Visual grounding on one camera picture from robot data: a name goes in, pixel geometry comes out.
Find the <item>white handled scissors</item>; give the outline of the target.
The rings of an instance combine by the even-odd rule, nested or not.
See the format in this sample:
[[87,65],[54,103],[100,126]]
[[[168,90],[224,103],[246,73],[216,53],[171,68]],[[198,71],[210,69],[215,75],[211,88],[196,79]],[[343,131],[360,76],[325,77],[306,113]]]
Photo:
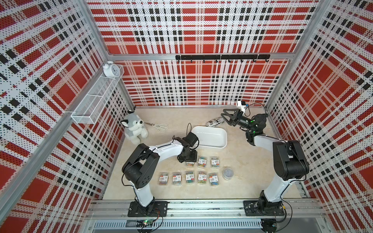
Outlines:
[[146,122],[145,124],[150,125],[150,126],[156,128],[161,133],[166,132],[167,129],[168,129],[168,127],[169,127],[169,125],[166,124],[166,123],[154,124],[154,123]]

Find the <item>black wall hook rail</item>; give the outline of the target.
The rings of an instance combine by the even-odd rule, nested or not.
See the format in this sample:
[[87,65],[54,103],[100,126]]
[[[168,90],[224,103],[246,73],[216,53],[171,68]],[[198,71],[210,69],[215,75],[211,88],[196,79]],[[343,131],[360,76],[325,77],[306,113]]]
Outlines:
[[176,55],[175,59],[177,61],[194,61],[194,60],[265,60],[266,62],[271,58],[270,54],[247,54],[247,55],[227,55],[227,54],[220,54],[220,55]]

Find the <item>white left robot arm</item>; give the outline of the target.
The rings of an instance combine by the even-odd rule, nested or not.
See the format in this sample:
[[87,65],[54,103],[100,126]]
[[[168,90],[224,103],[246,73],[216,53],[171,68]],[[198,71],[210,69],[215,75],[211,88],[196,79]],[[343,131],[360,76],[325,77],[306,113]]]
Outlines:
[[136,195],[130,203],[128,217],[165,217],[167,201],[156,201],[150,181],[159,162],[177,157],[179,163],[197,162],[199,138],[190,132],[186,137],[174,137],[170,142],[157,146],[139,144],[122,167],[124,178],[129,181]]

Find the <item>round clear paper clip box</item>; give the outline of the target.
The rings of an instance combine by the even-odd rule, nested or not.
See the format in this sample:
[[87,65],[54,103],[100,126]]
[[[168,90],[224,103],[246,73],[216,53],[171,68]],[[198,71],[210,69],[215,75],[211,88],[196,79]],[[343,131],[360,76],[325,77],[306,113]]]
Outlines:
[[234,171],[230,167],[224,168],[222,176],[225,180],[229,181],[234,177]]

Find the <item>white alarm clock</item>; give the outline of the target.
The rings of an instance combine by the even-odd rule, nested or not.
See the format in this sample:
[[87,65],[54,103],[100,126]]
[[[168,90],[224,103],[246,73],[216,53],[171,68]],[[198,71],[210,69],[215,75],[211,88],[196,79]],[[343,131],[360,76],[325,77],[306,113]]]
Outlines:
[[117,78],[120,75],[120,67],[116,65],[113,61],[107,61],[103,65],[103,72],[105,77]]

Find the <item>newspaper print pouch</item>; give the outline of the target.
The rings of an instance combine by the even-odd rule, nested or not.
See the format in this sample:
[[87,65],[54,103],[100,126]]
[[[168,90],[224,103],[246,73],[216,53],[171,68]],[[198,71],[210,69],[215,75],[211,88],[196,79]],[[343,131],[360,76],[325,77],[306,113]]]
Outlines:
[[206,126],[207,127],[217,127],[221,124],[225,123],[225,120],[222,116],[220,117],[217,117],[217,118],[214,118],[212,120],[209,120],[207,123],[206,123]]

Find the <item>grey white husky plush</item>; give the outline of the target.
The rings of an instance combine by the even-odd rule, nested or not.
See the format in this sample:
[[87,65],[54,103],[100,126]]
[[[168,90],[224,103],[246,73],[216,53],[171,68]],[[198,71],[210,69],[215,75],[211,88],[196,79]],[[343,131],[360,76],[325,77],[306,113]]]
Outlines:
[[134,145],[139,145],[142,139],[146,139],[149,135],[145,122],[135,113],[129,111],[124,117],[124,120],[120,122],[124,127],[125,137],[129,139]]

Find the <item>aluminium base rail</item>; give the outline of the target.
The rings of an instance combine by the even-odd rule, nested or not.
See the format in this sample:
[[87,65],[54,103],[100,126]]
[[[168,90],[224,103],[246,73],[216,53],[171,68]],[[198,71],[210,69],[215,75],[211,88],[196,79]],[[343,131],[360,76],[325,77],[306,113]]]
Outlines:
[[[165,219],[247,218],[244,199],[167,200],[167,206],[155,204],[155,213],[166,213]],[[87,219],[127,219],[133,208],[131,200],[94,201],[86,213]],[[316,199],[285,199],[283,206],[293,218],[326,216]]]

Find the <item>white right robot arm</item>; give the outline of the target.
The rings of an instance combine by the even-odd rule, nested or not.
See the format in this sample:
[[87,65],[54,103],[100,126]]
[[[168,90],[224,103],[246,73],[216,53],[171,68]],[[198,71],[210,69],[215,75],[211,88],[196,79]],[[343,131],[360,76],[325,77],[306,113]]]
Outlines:
[[245,131],[249,144],[268,150],[273,155],[275,176],[270,185],[263,191],[257,201],[245,201],[247,216],[284,216],[283,195],[296,181],[305,178],[309,173],[309,164],[300,142],[286,141],[264,134],[268,114],[257,114],[252,118],[244,115],[240,109],[223,109],[223,119],[230,126],[239,126]]

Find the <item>white plastic storage box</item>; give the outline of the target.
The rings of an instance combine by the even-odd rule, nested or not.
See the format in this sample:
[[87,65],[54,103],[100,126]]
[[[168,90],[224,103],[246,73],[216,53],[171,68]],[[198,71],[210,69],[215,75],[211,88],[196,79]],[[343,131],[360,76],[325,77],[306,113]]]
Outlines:
[[227,132],[222,128],[196,126],[191,132],[198,137],[201,148],[222,150],[227,146]]

